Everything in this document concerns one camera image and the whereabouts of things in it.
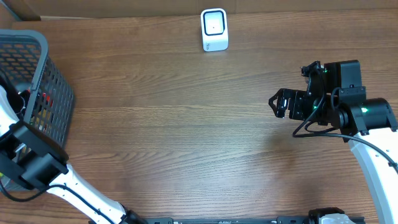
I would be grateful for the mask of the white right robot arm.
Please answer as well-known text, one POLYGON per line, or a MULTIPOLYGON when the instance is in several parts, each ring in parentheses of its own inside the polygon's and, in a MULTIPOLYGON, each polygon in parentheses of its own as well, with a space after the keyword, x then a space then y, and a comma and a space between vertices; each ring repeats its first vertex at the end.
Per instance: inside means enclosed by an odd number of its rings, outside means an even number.
POLYGON ((384 98, 369 99, 358 60, 301 68, 306 90, 269 98, 278 118, 299 120, 295 138, 341 138, 357 159, 380 223, 397 223, 397 119, 384 98))

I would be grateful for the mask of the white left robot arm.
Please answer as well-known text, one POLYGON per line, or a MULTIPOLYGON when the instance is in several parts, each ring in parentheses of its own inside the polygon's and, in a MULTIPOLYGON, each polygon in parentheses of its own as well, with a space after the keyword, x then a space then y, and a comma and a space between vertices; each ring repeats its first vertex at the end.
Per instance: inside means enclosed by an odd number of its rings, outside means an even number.
POLYGON ((92 223, 145 223, 139 215, 111 200, 82 178, 68 163, 61 144, 30 122, 25 94, 1 79, 1 173, 17 185, 56 195, 90 218, 92 223))

